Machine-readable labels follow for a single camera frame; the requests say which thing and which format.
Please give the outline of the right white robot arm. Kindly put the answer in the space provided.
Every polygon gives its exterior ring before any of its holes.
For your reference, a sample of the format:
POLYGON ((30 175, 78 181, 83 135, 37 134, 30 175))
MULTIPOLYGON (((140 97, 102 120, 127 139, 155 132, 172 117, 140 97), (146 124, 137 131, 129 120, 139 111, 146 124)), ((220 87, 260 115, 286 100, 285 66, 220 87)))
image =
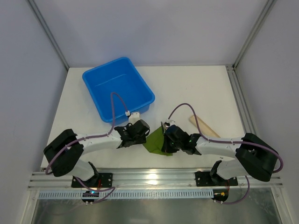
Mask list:
POLYGON ((218 160, 209 172, 211 181, 221 186, 229 179, 250 175, 269 182, 278 160, 278 153, 256 135, 247 133, 242 138, 216 139, 200 133, 188 134, 174 124, 167 124, 162 130, 164 143, 162 151, 175 153, 179 150, 189 155, 217 155, 231 160, 218 160))

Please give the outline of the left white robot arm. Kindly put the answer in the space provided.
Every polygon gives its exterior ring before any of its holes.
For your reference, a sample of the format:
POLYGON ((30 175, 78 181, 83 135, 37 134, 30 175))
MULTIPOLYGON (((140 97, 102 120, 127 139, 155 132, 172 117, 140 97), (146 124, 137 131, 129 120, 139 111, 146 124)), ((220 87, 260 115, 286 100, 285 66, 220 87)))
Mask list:
POLYGON ((81 156, 102 149, 118 149, 146 143, 150 127, 142 119, 126 126, 117 126, 107 134, 76 134, 72 129, 60 133, 44 150, 48 161, 46 175, 71 175, 83 187, 95 188, 101 175, 91 162, 81 156))

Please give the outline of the beige cutlery tray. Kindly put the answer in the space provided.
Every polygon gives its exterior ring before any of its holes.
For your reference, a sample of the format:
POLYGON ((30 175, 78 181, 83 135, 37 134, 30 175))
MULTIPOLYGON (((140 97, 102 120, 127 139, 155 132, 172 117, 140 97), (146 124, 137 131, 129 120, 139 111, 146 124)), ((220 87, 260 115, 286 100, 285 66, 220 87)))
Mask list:
POLYGON ((192 116, 189 118, 189 121, 190 121, 195 127, 197 127, 195 118, 197 118, 197 121, 198 121, 200 130, 201 130, 201 132, 202 132, 204 135, 209 136, 209 137, 220 138, 220 135, 217 134, 217 133, 216 133, 210 126, 208 126, 202 119, 200 119, 198 116, 195 117, 194 115, 192 115, 192 116))

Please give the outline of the green paper napkin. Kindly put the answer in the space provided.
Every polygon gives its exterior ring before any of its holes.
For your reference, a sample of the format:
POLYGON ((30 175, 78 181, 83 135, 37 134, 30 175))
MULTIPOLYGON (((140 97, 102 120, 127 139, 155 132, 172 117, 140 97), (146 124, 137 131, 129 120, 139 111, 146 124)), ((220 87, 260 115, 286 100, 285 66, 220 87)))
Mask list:
POLYGON ((172 153, 165 153, 162 151, 164 144, 163 128, 159 127, 154 132, 149 134, 146 138, 146 143, 143 143, 145 149, 152 154, 172 156, 172 153))

